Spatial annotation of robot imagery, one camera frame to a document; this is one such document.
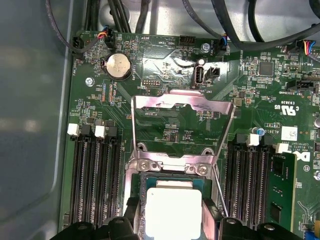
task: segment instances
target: black cable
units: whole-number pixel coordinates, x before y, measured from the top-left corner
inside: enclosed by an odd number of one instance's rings
[[[98,31],[100,0],[91,0],[91,31]]]
[[[320,0],[309,0],[309,4],[314,15],[320,19]]]
[[[58,26],[57,26],[57,23],[56,23],[56,20],[55,20],[55,17],[54,17],[54,14],[52,12],[52,8],[51,8],[51,4],[50,4],[50,0],[45,0],[45,8],[46,8],[46,13],[49,17],[49,20],[50,20],[50,24],[53,28],[53,30],[56,32],[56,35],[57,37],[59,38],[59,40],[70,50],[72,50],[73,52],[75,53],[79,53],[79,54],[83,54],[85,52],[87,52],[88,50],[92,49],[92,47],[94,45],[96,45],[96,43],[100,40],[98,38],[92,40],[87,46],[85,46],[84,48],[76,48],[74,46],[72,46],[70,43],[67,42],[67,40],[65,40],[65,38],[62,36]]]
[[[125,7],[122,1],[121,0],[114,0],[114,1],[115,1],[116,7],[118,8],[120,19],[122,20],[122,26],[123,26],[124,32],[131,33],[129,21],[128,21]]]
[[[260,32],[257,27],[256,23],[256,3],[257,0],[249,0],[249,7],[248,7],[248,22],[249,22],[249,28],[252,33],[252,36],[254,40],[258,43],[264,43],[265,41],[260,35]]]
[[[318,63],[320,63],[320,59],[319,58],[317,58],[315,55],[313,55],[313,54],[308,54],[307,55],[307,57],[308,58],[310,58],[310,59],[312,59],[313,61],[316,61],[316,62],[318,62]]]
[[[183,6],[185,10],[188,12],[189,16],[197,23],[199,24],[207,33],[214,36],[216,39],[221,38],[221,34],[213,31],[207,24],[205,24],[200,17],[196,14],[195,10],[191,6],[189,0],[182,0]]]
[[[149,4],[151,0],[141,0],[141,9],[138,21],[135,26],[135,33],[142,34],[146,24],[147,14],[149,10]]]
[[[113,17],[115,28],[117,29],[117,31],[119,33],[123,33],[124,30],[123,30],[122,25],[121,25],[119,12],[118,12],[118,10],[116,8],[115,2],[114,2],[114,0],[108,0],[108,3],[109,3],[109,6],[110,6],[110,12],[111,12],[111,15]]]
[[[91,4],[92,4],[92,0],[86,1],[85,19],[84,19],[84,30],[86,31],[90,31],[91,29]]]
[[[220,24],[222,25],[224,31],[228,34],[233,45],[244,51],[262,51],[265,49],[274,48],[276,46],[286,45],[288,43],[293,43],[297,40],[305,39],[320,31],[320,23],[304,30],[287,36],[278,40],[268,41],[268,42],[242,42],[239,40],[238,35],[234,29],[234,26],[229,17],[227,6],[224,0],[211,0],[215,14],[217,15]]]

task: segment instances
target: motherboard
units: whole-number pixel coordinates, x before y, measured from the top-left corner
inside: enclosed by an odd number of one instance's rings
[[[75,41],[87,44],[96,35],[81,32]],[[320,224],[320,63],[289,52],[288,46],[243,52],[219,45],[192,36],[115,33],[74,60],[61,230],[78,221],[100,226],[122,216],[135,144],[142,152],[170,158],[219,153],[219,181],[231,217],[251,228],[277,223],[301,237],[315,230]],[[320,49],[313,54],[320,55]],[[228,115],[221,111],[179,102],[189,91],[218,107],[232,103],[228,127],[223,127]],[[172,93],[171,107],[133,107],[133,96]],[[213,195],[215,184],[208,178],[170,174],[201,180],[203,196]],[[142,182],[138,174],[132,177],[131,196],[145,198]]]

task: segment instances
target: ram slot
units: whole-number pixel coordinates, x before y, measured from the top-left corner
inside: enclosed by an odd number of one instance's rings
[[[247,200],[247,196],[244,194],[245,174],[246,174],[246,152],[244,152],[242,149],[240,151],[240,157],[239,157],[239,178],[238,178],[238,189],[237,189],[238,200],[237,200],[237,216],[236,216],[236,218],[242,221],[245,220],[243,203],[245,203]]]
[[[272,156],[272,147],[266,147],[261,151],[262,163],[262,176],[261,176],[261,194],[259,199],[259,223],[264,223],[266,221],[266,212],[267,212],[267,189],[269,182],[269,171],[271,164]]]
[[[230,199],[231,199],[231,211],[230,216],[233,218],[237,217],[237,212],[239,209],[237,208],[238,203],[238,180],[241,176],[239,176],[239,162],[240,162],[240,155],[241,151],[239,147],[235,146],[233,151],[233,157],[232,157],[232,171],[231,171],[231,193],[230,193]]]
[[[251,191],[251,152],[245,152],[243,175],[243,201],[242,201],[242,221],[245,225],[249,223],[249,204]]]
[[[94,222],[98,227],[104,223],[104,207],[106,201],[106,181],[107,181],[107,163],[108,163],[109,146],[107,143],[98,142],[96,145],[96,184],[95,184],[95,213]]]
[[[233,159],[234,159],[234,146],[229,143],[228,144],[228,151],[227,151],[227,158],[226,158],[226,165],[225,165],[225,175],[224,175],[224,201],[226,204],[226,209],[230,216],[232,215],[232,199],[231,199],[231,192],[232,192],[232,166],[233,166]]]
[[[88,173],[89,173],[89,161],[91,156],[91,143],[85,141],[82,151],[82,170],[81,170],[81,187],[80,187],[80,207],[79,207],[79,219],[85,221],[85,215],[87,212],[87,196],[88,196]]]
[[[110,144],[110,154],[108,158],[108,190],[106,217],[111,218],[117,215],[120,177],[120,144],[115,141]]]
[[[83,181],[83,211],[82,221],[91,222],[92,195],[94,188],[94,169],[95,169],[96,142],[92,139],[87,144],[86,159],[84,162],[84,181]]]
[[[256,196],[259,193],[260,184],[257,182],[258,175],[260,175],[260,169],[259,169],[259,160],[258,160],[258,153],[256,151],[256,148],[250,147],[248,149],[250,152],[250,190],[249,190],[249,196],[248,196],[248,223],[247,226],[250,228],[254,227],[255,223],[255,200]]]
[[[76,223],[79,221],[79,200],[80,200],[80,185],[81,185],[81,159],[82,159],[83,142],[76,139],[74,141],[73,168],[71,180],[70,194],[70,222]]]
[[[261,202],[262,202],[262,190],[263,190],[263,179],[265,177],[265,153],[260,149],[257,153],[258,158],[256,162],[256,193],[254,197],[254,219],[253,224],[258,226],[261,223]]]

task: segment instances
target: blue capacitor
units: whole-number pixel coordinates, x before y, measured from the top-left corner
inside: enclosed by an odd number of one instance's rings
[[[258,134],[260,137],[262,137],[266,134],[266,131],[263,128],[258,128],[256,130],[256,134]]]
[[[253,134],[258,134],[259,137],[262,137],[266,134],[266,130],[264,130],[263,128],[258,128],[258,127],[254,127],[252,129],[252,133]]]

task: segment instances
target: screw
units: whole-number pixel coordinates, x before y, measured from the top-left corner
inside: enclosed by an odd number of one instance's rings
[[[148,170],[150,170],[150,163],[147,160],[142,160],[139,163],[139,168],[143,172],[148,171]]]
[[[209,43],[204,43],[201,45],[201,51],[203,53],[209,53],[211,50],[210,44]]]
[[[265,228],[265,229],[268,229],[269,231],[275,230],[275,227],[274,227],[274,226],[271,226],[271,225],[269,225],[269,224],[264,225],[264,228]]]
[[[205,165],[199,165],[197,170],[198,170],[198,173],[203,176],[208,173],[208,168]]]
[[[236,224],[236,220],[234,220],[234,219],[232,219],[232,218],[227,219],[226,222],[227,222],[228,224]]]
[[[85,85],[92,87],[95,84],[95,80],[92,77],[87,77],[85,79]]]
[[[315,171],[314,173],[314,179],[317,180],[317,181],[320,181],[320,171]]]

